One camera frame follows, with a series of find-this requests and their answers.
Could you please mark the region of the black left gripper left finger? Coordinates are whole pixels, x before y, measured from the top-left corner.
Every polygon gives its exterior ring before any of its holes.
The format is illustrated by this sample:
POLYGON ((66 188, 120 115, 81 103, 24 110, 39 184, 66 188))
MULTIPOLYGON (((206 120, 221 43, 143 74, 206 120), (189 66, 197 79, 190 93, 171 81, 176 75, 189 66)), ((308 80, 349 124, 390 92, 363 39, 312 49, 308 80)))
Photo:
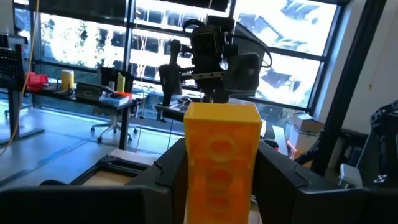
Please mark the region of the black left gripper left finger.
POLYGON ((1 192, 1 223, 183 223, 185 139, 124 186, 42 185, 1 192))

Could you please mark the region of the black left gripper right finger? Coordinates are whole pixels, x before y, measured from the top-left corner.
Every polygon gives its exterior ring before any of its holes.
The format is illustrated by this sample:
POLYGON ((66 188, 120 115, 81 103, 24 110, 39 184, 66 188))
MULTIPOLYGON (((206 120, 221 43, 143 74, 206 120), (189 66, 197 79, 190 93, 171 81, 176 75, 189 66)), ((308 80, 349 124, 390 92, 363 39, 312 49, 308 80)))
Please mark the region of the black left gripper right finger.
POLYGON ((344 189, 261 141, 253 194, 264 223, 397 223, 397 189, 344 189))

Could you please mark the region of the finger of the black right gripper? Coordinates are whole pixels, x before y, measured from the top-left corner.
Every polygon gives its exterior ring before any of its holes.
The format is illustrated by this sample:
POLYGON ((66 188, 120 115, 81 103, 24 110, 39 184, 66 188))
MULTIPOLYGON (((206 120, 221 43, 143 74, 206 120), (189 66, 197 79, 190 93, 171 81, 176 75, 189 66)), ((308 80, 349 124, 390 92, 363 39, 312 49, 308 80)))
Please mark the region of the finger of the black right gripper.
POLYGON ((232 56, 224 74, 224 89, 238 96, 255 96, 259 86, 259 72, 258 54, 232 56))
POLYGON ((170 61, 159 67, 160 82, 164 93, 162 105, 170 106, 173 95, 181 95, 180 66, 177 64, 181 43, 179 40, 170 41, 170 61))

